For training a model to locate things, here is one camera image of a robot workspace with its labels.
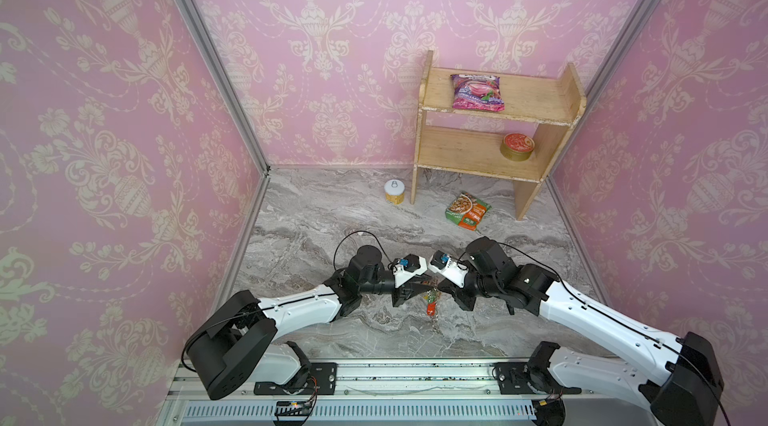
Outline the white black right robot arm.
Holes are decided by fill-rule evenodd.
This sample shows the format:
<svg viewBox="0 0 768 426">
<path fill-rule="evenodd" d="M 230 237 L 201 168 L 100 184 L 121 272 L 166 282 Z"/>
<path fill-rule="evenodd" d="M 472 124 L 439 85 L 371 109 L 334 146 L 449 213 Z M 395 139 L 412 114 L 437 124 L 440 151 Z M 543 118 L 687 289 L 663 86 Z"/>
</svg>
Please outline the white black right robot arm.
<svg viewBox="0 0 768 426">
<path fill-rule="evenodd" d="M 688 332 L 662 331 L 593 300 L 552 267 L 531 258 L 516 264 L 507 245 L 487 237 L 464 256 L 435 252 L 426 264 L 440 275 L 439 290 L 461 309 L 477 298 L 499 299 L 509 312 L 524 310 L 560 324 L 611 352 L 598 358 L 541 342 L 525 371 L 537 391 L 555 396 L 592 390 L 649 411 L 662 425 L 713 425 L 725 418 L 723 376 L 711 343 Z"/>
</svg>

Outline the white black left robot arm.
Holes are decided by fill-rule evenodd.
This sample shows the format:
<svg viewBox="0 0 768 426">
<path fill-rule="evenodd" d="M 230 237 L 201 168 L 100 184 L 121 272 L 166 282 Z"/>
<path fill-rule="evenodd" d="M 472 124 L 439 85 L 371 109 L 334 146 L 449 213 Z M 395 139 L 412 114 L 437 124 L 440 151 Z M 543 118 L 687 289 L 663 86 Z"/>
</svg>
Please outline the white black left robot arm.
<svg viewBox="0 0 768 426">
<path fill-rule="evenodd" d="M 260 382 L 302 387 L 309 360 L 292 343 L 275 346 L 276 339 L 346 317 L 366 294 L 388 295 L 397 307 L 430 289 L 419 280 L 427 259 L 409 254 L 384 265 L 382 257 L 378 248 L 362 246 L 347 267 L 302 293 L 265 299 L 235 293 L 187 339 L 182 365 L 198 375 L 211 400 L 232 394 L 253 373 Z"/>
</svg>

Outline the green orange noodle packet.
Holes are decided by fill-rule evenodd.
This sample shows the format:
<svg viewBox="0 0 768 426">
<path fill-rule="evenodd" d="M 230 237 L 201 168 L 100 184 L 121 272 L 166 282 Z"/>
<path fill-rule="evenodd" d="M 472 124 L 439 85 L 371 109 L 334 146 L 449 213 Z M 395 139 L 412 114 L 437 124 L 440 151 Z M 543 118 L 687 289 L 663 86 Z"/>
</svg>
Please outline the green orange noodle packet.
<svg viewBox="0 0 768 426">
<path fill-rule="evenodd" d="M 461 192 L 446 208 L 445 217 L 463 229 L 476 231 L 491 209 L 491 205 L 484 200 L 467 192 Z"/>
</svg>

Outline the white-lidded yellow can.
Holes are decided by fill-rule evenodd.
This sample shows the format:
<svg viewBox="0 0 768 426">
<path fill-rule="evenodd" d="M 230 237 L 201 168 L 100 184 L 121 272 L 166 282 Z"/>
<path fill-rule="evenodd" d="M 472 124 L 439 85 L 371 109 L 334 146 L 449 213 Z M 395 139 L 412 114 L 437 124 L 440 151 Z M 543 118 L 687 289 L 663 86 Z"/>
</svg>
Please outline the white-lidded yellow can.
<svg viewBox="0 0 768 426">
<path fill-rule="evenodd" d="M 405 198 L 405 184 L 399 179 L 388 180 L 384 185 L 386 200 L 392 204 L 402 204 Z"/>
</svg>

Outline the red-lidded gold tin can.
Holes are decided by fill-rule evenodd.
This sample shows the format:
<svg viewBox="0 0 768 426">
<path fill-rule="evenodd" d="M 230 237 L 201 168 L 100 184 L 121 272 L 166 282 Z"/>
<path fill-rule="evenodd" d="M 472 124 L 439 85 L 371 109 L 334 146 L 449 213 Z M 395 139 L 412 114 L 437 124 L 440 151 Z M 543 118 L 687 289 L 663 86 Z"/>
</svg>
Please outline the red-lidded gold tin can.
<svg viewBox="0 0 768 426">
<path fill-rule="evenodd" d="M 501 154 L 510 161 L 527 161 L 535 149 L 534 140 L 522 133 L 510 133 L 500 144 Z"/>
</svg>

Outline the pink snack packet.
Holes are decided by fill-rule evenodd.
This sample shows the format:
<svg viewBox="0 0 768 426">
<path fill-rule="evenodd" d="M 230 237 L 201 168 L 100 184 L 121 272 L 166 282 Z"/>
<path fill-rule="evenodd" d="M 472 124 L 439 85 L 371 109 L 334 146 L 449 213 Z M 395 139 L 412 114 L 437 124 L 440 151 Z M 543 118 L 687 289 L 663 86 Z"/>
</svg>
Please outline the pink snack packet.
<svg viewBox="0 0 768 426">
<path fill-rule="evenodd" d="M 453 109 L 501 112 L 505 103 L 500 91 L 501 78 L 488 74 L 453 74 Z"/>
</svg>

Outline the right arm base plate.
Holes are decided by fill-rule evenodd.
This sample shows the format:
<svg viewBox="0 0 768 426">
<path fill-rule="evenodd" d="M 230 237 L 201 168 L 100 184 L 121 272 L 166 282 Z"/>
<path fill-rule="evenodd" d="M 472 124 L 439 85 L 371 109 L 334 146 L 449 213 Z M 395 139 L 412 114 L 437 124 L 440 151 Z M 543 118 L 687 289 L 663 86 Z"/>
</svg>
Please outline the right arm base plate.
<svg viewBox="0 0 768 426">
<path fill-rule="evenodd" d="M 581 388 L 560 385 L 545 372 L 531 372 L 525 362 L 495 363 L 491 368 L 491 376 L 502 395 L 539 394 L 558 398 L 582 393 Z"/>
</svg>

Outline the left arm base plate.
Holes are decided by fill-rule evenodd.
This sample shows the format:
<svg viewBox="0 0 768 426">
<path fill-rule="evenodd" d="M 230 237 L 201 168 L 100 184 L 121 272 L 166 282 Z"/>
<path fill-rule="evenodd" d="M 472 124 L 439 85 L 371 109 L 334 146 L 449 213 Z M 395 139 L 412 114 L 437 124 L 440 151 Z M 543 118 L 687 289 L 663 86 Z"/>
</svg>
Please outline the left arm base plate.
<svg viewBox="0 0 768 426">
<path fill-rule="evenodd" d="M 256 382 L 253 393 L 256 396 L 311 395 L 330 396 L 335 393 L 338 364 L 335 362 L 312 362 L 301 366 L 298 372 L 278 385 L 274 382 Z"/>
</svg>

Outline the aluminium front rail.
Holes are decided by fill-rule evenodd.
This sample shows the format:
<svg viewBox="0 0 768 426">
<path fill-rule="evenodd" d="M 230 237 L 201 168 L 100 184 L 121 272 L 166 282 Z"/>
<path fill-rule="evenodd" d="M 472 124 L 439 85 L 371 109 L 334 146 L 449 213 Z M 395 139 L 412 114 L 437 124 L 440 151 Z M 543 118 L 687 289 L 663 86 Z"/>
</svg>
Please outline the aluminium front rail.
<svg viewBox="0 0 768 426">
<path fill-rule="evenodd" d="M 322 360 L 305 390 L 246 382 L 208 398 L 186 371 L 159 425 L 655 425 L 645 408 L 594 389 L 546 393 L 522 359 Z"/>
</svg>

